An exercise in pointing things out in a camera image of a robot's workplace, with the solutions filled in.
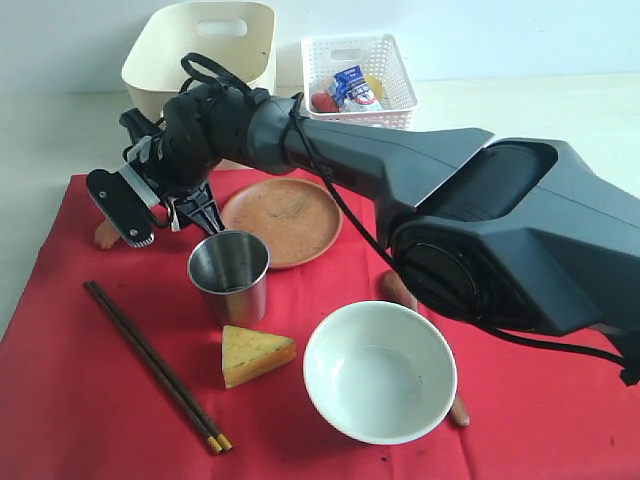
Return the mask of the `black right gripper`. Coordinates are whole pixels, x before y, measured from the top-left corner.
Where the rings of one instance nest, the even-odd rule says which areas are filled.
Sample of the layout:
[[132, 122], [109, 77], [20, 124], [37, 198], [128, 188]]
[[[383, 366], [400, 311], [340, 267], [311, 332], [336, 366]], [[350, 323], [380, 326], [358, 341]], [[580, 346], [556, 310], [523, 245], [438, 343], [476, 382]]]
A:
[[133, 108], [120, 115], [119, 123], [131, 141], [124, 152], [127, 162], [158, 198], [186, 197], [198, 187], [192, 199], [172, 200], [172, 231], [190, 225], [207, 235], [225, 231], [211, 184], [203, 182], [220, 157], [206, 140], [198, 112], [166, 107], [159, 127]]

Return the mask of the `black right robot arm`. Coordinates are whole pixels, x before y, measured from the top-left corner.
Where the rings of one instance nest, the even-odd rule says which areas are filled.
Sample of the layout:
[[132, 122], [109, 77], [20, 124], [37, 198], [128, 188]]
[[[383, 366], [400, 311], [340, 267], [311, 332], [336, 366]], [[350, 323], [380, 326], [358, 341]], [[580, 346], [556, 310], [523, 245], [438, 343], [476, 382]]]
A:
[[567, 143], [318, 121], [300, 103], [198, 85], [157, 121], [123, 113], [131, 195], [194, 205], [187, 220], [215, 232], [220, 214], [202, 187], [220, 161], [306, 170], [373, 201], [370, 243], [429, 309], [511, 342], [536, 333], [554, 350], [591, 328], [613, 345], [611, 361], [638, 367], [639, 201]]

